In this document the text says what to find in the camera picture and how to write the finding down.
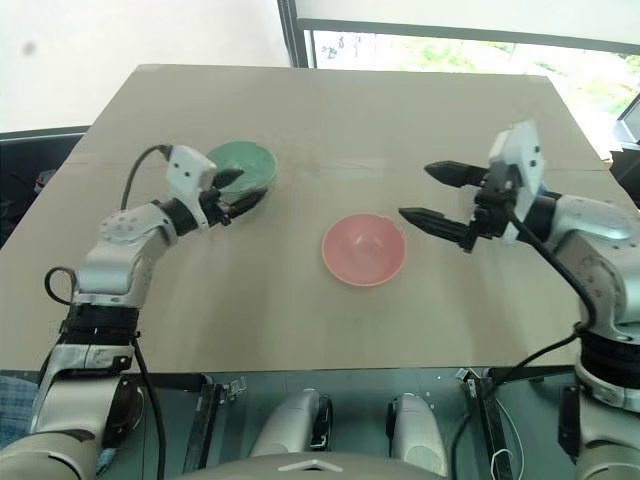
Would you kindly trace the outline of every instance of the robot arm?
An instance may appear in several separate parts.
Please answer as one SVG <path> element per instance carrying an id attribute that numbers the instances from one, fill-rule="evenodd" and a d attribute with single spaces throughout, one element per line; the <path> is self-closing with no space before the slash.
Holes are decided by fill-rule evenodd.
<path id="1" fill-rule="evenodd" d="M 527 241 L 509 210 L 584 287 L 595 312 L 582 311 L 576 334 L 579 388 L 565 392 L 559 441 L 577 458 L 579 479 L 640 478 L 640 219 L 586 198 L 544 192 L 543 158 L 533 125 L 501 133 L 488 169 L 438 162 L 425 170 L 454 187 L 477 187 L 469 224 L 424 208 L 400 209 L 428 234 L 466 252 L 478 237 Z"/>
<path id="2" fill-rule="evenodd" d="M 243 172 L 216 175 L 215 165 L 186 146 L 165 153 L 171 199 L 117 212 L 77 272 L 60 338 L 40 380 L 31 436 L 0 452 L 0 477 L 90 479 L 96 453 L 130 432 L 141 397 L 131 367 L 138 314 L 153 268 L 190 231 L 206 231 L 253 208 L 266 189 L 228 205 L 220 188 Z"/>

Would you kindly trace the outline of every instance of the window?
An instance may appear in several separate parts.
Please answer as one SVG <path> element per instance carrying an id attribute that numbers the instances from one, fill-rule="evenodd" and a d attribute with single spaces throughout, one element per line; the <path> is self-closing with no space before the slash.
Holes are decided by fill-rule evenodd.
<path id="1" fill-rule="evenodd" d="M 640 56 L 576 48 L 314 31 L 317 68 L 529 74 L 548 77 L 601 158 L 640 91 Z"/>

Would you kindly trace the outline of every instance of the bowl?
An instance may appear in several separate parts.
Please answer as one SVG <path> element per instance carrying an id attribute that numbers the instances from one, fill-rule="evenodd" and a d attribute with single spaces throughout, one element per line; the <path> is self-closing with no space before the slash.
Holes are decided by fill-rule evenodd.
<path id="1" fill-rule="evenodd" d="M 349 285 L 373 287 L 391 280 L 407 250 L 404 232 L 389 217 L 349 215 L 324 235 L 322 258 L 329 271 Z"/>
<path id="2" fill-rule="evenodd" d="M 253 190 L 268 187 L 276 176 L 275 157 L 255 142 L 224 143 L 207 153 L 207 158 L 216 164 L 218 172 L 232 168 L 244 171 L 235 182 L 220 189 L 226 200 L 233 201 Z"/>

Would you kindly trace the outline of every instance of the white cable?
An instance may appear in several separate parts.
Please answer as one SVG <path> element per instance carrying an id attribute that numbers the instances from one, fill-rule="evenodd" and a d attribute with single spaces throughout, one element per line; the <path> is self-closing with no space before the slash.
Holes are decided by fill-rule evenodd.
<path id="1" fill-rule="evenodd" d="M 509 411 L 505 408 L 505 406 L 497 398 L 496 398 L 496 402 L 498 403 L 498 406 L 500 407 L 500 409 L 504 413 L 505 417 L 507 417 L 507 420 L 509 421 L 509 424 L 511 425 L 511 428 L 513 429 L 513 433 L 516 435 L 516 440 L 518 440 L 518 446 L 520 448 L 520 474 L 518 475 L 518 480 L 522 480 L 522 476 L 524 475 L 524 447 L 522 446 L 522 440 L 520 439 L 520 434 L 518 433 L 518 429 L 516 428 L 516 424 L 513 421 L 513 419 L 511 418 L 511 415 L 509 414 Z M 491 467 L 491 475 L 493 476 L 493 465 Z"/>
<path id="2" fill-rule="evenodd" d="M 493 480 L 496 480 L 496 474 L 493 473 L 493 467 L 496 464 L 496 457 L 498 455 L 500 455 L 501 453 L 508 453 L 509 454 L 509 458 L 513 458 L 513 453 L 511 453 L 511 450 L 509 450 L 508 448 L 501 448 L 500 450 L 498 450 L 497 452 L 495 452 L 492 456 L 491 456 L 491 478 Z"/>

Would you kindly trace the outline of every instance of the floor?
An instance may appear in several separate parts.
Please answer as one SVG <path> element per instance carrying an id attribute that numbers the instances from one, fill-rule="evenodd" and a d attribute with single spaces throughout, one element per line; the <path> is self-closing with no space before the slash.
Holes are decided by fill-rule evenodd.
<path id="1" fill-rule="evenodd" d="M 329 394 L 333 400 L 334 451 L 386 456 L 387 403 L 403 392 L 419 394 L 432 405 L 448 445 L 466 411 L 465 397 L 454 378 L 455 372 L 456 369 L 389 369 L 215 374 L 221 383 L 244 375 L 248 390 L 219 409 L 208 466 L 246 457 L 271 410 L 288 394 L 306 387 Z M 556 442 L 560 392 L 571 383 L 571 376 L 563 375 L 543 383 L 524 381 L 500 389 L 499 399 L 509 410 L 524 445 L 525 479 L 567 479 L 574 475 L 573 464 Z M 160 400 L 169 445 L 166 477 L 172 478 L 182 472 L 197 395 L 161 390 Z M 520 453 L 508 423 L 503 421 L 503 424 L 507 442 L 514 452 L 512 465 L 517 474 Z M 474 422 L 460 443 L 461 479 L 490 478 L 482 438 L 479 422 Z M 155 426 L 147 412 L 138 430 L 100 478 L 155 478 L 156 449 Z"/>

